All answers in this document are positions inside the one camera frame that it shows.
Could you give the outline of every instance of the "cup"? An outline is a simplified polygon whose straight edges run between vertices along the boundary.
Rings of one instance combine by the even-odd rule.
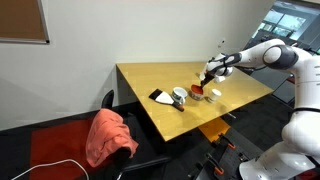
[[[175,87],[172,91],[172,99],[180,104],[186,103],[186,97],[188,93],[182,87]]]
[[[208,101],[213,103],[215,102],[220,96],[221,92],[218,89],[212,89],[210,92],[210,96],[208,97]]]

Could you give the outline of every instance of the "orange towel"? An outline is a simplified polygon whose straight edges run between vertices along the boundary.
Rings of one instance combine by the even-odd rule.
[[[121,147],[130,148],[132,158],[138,143],[131,138],[129,128],[123,124],[120,115],[108,109],[101,109],[93,120],[87,139],[88,163],[97,167]]]

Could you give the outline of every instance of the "bulletin board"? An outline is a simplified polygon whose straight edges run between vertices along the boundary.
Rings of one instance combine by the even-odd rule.
[[[0,42],[50,42],[41,0],[0,0]]]

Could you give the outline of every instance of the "cable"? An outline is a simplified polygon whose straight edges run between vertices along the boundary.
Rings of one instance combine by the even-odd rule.
[[[87,180],[89,180],[89,175],[88,175],[88,173],[86,172],[86,170],[85,170],[77,161],[75,161],[75,160],[73,160],[73,159],[65,159],[65,160],[62,160],[62,161],[55,162],[55,163],[36,165],[36,166],[34,166],[34,167],[26,170],[25,172],[21,173],[20,175],[12,178],[11,180],[15,180],[15,179],[19,178],[20,176],[26,174],[27,172],[29,172],[29,171],[31,171],[31,170],[33,170],[33,169],[35,169],[35,168],[44,167],[44,166],[52,166],[52,165],[64,163],[64,162],[67,162],[67,161],[71,161],[71,162],[74,162],[75,164],[77,164],[77,165],[83,170],[83,172],[86,174]]]

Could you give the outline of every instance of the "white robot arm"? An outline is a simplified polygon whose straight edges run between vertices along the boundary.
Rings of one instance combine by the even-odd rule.
[[[243,179],[289,179],[319,166],[320,162],[320,56],[285,45],[279,39],[232,55],[220,55],[206,65],[203,88],[216,76],[228,76],[232,66],[269,68],[294,74],[295,106],[282,130],[282,142],[261,156],[240,164]]]

